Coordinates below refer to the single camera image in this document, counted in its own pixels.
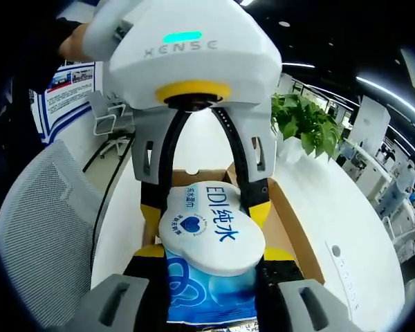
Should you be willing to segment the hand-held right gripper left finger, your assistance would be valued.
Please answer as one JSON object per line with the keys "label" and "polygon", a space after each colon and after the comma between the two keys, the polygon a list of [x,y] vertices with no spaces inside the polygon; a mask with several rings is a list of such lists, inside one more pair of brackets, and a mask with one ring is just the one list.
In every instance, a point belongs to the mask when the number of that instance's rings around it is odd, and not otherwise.
{"label": "hand-held right gripper left finger", "polygon": [[127,274],[112,274],[85,295],[86,331],[164,331],[169,291],[161,244],[138,250]]}

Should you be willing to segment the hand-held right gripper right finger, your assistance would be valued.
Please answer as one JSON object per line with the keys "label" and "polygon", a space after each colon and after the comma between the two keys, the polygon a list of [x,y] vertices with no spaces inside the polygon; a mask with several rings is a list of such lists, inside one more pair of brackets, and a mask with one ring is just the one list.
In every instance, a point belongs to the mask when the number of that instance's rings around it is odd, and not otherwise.
{"label": "hand-held right gripper right finger", "polygon": [[356,331],[348,308],[315,279],[304,279],[293,256],[268,247],[256,266],[260,331]]}

